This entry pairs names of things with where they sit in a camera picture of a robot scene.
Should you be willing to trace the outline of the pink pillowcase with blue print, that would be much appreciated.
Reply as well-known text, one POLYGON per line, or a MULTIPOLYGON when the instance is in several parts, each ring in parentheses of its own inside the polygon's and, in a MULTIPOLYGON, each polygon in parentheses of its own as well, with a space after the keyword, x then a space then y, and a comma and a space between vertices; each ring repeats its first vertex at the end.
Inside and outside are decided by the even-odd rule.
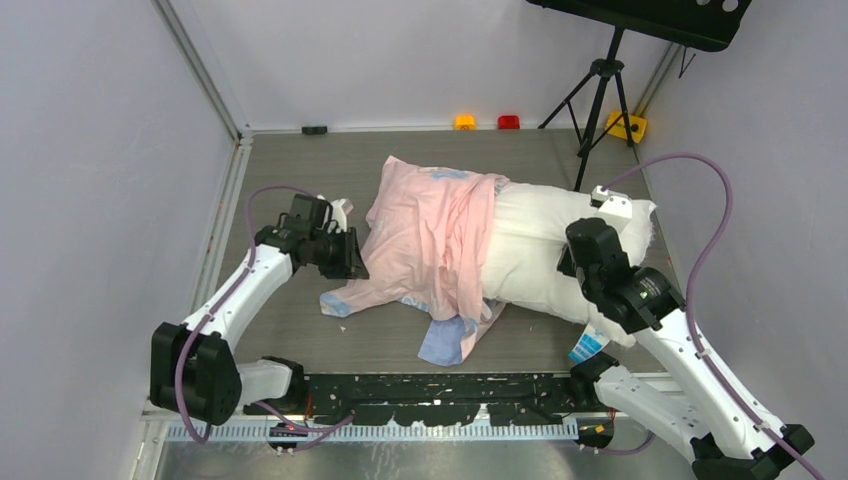
POLYGON ((462 363, 503 309, 485 297, 482 273, 496 198, 509 183, 498 174, 388 157, 366 215, 361 255, 369 277, 323 293, 322 313, 345 318, 402 303, 431 318, 419 358, 442 367, 462 363))

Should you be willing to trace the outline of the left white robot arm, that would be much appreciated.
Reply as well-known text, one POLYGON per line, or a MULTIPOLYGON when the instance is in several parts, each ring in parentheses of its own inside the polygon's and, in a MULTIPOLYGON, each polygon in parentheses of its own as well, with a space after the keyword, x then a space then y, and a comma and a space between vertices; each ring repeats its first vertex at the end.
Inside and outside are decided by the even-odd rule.
POLYGON ((264 402, 284 414, 306 402, 301 364, 275 356, 239 364, 236 346, 271 295, 304 266, 330 280, 366 279, 352 204, 302 192, 272 225, 256 231, 240 266, 195 312, 164 322, 151 339, 149 400, 184 421, 225 424, 264 402))

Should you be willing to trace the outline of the white pillow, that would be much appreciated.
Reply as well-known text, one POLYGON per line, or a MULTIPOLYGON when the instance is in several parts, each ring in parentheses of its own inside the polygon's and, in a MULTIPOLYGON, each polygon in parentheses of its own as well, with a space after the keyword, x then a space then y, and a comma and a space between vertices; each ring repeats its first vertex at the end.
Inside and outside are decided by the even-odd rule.
POLYGON ((510 183, 495 196, 493 231, 482 267, 483 297, 600 330, 631 348, 633 336, 588 302, 578 281, 557 270, 566 227, 595 216, 588 193, 510 183))

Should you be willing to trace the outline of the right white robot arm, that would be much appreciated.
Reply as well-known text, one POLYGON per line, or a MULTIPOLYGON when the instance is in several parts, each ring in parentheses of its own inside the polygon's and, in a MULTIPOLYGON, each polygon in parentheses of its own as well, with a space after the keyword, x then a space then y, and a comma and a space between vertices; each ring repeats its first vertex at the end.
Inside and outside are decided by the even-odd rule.
POLYGON ((600 351, 570 375, 574 403, 602 404, 630 416, 675 448, 699 479, 775 479, 815 444, 751 394, 689 326, 680 292, 659 271, 631 266, 616 230, 600 218, 566 230, 559 270, 575 277, 599 312, 657 359, 685 394, 675 400, 600 351))

